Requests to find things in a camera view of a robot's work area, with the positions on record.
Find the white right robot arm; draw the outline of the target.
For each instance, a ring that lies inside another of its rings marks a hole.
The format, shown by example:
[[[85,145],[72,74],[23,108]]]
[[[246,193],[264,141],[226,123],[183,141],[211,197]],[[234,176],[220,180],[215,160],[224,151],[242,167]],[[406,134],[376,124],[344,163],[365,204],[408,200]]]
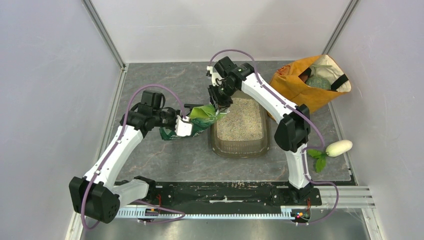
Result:
[[[309,171],[302,160],[307,147],[311,125],[310,111],[306,105],[297,106],[274,90],[249,63],[236,65],[229,57],[220,59],[214,66],[208,65],[206,76],[210,101],[216,109],[228,108],[232,96],[240,91],[262,106],[277,122],[274,140],[284,150],[289,170],[289,200],[300,205],[309,198],[312,185]]]

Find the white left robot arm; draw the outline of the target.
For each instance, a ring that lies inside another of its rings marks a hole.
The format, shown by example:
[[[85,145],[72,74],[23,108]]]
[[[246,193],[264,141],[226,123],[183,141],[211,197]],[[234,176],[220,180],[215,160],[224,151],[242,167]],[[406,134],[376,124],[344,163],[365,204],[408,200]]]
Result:
[[[120,126],[105,152],[83,177],[73,177],[69,191],[73,209],[80,214],[82,226],[89,230],[99,223],[110,223],[122,207],[141,203],[152,209],[164,210],[156,182],[142,176],[116,185],[116,179],[133,150],[153,128],[168,127],[183,137],[192,128],[184,104],[177,98],[179,109],[166,107],[162,96],[143,92],[142,99],[133,104],[133,94],[128,102]]]

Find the brown translucent litter box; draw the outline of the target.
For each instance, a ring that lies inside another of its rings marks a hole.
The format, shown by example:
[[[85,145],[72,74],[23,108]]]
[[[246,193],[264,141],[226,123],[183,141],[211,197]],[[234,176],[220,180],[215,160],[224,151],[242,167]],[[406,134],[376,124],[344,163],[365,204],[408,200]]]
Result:
[[[270,148],[267,111],[251,96],[237,91],[227,114],[210,127],[212,151],[225,158],[256,158]]]

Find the black bag clip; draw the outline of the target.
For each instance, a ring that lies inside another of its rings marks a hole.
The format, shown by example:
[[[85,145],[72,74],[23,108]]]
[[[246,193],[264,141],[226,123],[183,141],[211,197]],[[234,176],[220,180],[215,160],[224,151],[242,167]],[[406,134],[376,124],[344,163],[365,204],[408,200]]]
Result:
[[[192,109],[192,108],[195,108],[195,107],[201,107],[201,106],[203,106],[203,105],[202,105],[202,104],[191,104],[191,103],[185,103],[183,106],[184,106],[184,108]]]

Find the green cat litter bag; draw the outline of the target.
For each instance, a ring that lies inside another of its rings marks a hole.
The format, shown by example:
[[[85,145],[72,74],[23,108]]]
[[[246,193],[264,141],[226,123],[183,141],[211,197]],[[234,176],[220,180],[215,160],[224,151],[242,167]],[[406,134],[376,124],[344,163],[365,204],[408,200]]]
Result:
[[[160,127],[160,137],[164,141],[196,137],[207,130],[210,126],[214,125],[217,121],[225,117],[229,111],[228,107],[216,110],[212,104],[195,105],[188,115],[189,122],[192,124],[191,134],[188,136],[179,136],[174,130]]]

